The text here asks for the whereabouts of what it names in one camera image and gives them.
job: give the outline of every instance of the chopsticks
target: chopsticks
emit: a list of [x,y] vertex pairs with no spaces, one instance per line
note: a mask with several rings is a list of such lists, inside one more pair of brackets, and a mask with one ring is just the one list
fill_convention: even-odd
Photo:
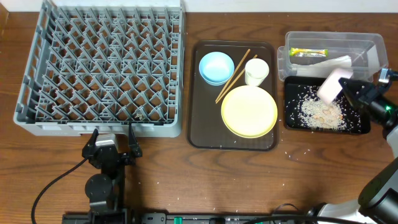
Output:
[[218,103],[218,102],[220,102],[220,100],[225,96],[225,94],[228,92],[228,90],[236,83],[236,81],[239,79],[239,77],[241,77],[242,76],[242,74],[244,73],[244,68],[243,68],[243,70],[242,70],[242,72],[235,78],[235,80],[231,83],[231,85],[224,91],[224,93],[218,98],[218,100],[216,100],[216,104]]
[[229,78],[229,80],[225,83],[225,85],[224,85],[222,91],[218,94],[218,96],[217,96],[217,98],[216,98],[216,103],[217,103],[217,101],[220,99],[220,96],[221,96],[221,94],[223,94],[225,88],[228,86],[228,84],[230,83],[230,81],[231,81],[232,78],[234,77],[236,71],[238,71],[239,67],[240,67],[241,64],[243,63],[243,61],[244,61],[244,59],[246,58],[246,56],[248,56],[249,52],[250,52],[250,49],[248,49],[248,51],[244,54],[242,60],[239,62],[238,66],[235,68],[234,73],[232,73],[231,78]]

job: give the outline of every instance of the brown tray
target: brown tray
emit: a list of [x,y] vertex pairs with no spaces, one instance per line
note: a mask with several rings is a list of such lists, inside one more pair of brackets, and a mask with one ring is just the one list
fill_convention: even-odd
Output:
[[[269,65],[269,74],[260,87],[267,91],[277,102],[277,73],[275,70],[274,48],[265,42],[238,42],[203,40],[196,44],[193,51],[192,76],[190,84],[190,108],[188,115],[188,141],[192,146],[206,149],[237,149],[249,151],[269,151],[278,144],[278,125],[266,135],[246,139],[233,134],[224,124],[221,117],[221,104],[215,100],[224,85],[211,86],[207,84],[199,73],[199,62],[210,52],[223,52],[229,55],[235,67],[238,66],[243,55],[251,49],[244,64],[254,55],[265,60]],[[234,84],[233,88],[245,85],[244,75]]]

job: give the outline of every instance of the light blue bowl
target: light blue bowl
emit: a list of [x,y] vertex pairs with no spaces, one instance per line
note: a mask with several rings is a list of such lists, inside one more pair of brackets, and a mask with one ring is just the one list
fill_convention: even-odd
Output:
[[206,54],[199,63],[199,72],[203,79],[213,86],[226,83],[234,73],[234,62],[222,52]]

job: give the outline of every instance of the yellow plate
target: yellow plate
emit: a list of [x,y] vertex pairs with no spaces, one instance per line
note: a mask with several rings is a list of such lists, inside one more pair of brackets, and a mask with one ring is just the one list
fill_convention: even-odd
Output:
[[229,92],[221,105],[224,124],[234,134],[258,138],[275,125],[278,109],[272,96],[256,86],[240,86]]

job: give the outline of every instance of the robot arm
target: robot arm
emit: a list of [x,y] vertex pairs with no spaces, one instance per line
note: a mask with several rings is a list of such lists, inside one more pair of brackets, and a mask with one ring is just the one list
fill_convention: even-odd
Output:
[[398,223],[398,107],[383,96],[395,80],[398,80],[398,72],[386,68],[381,70],[377,86],[359,80],[339,79],[349,103],[383,127],[383,137],[396,159],[365,186],[358,202],[326,204],[318,216],[366,223],[369,218],[380,224]]
[[94,130],[82,150],[82,156],[95,168],[101,169],[87,180],[85,193],[90,200],[88,215],[64,215],[62,223],[123,223],[130,224],[134,218],[124,208],[124,168],[133,166],[136,158],[142,156],[141,148],[129,125],[129,152],[118,152],[115,134],[98,135]]
[[395,80],[398,80],[398,72],[383,68],[378,86],[347,78],[340,78],[339,82],[349,103],[383,127],[383,137],[394,157],[398,157],[398,107],[383,96]]

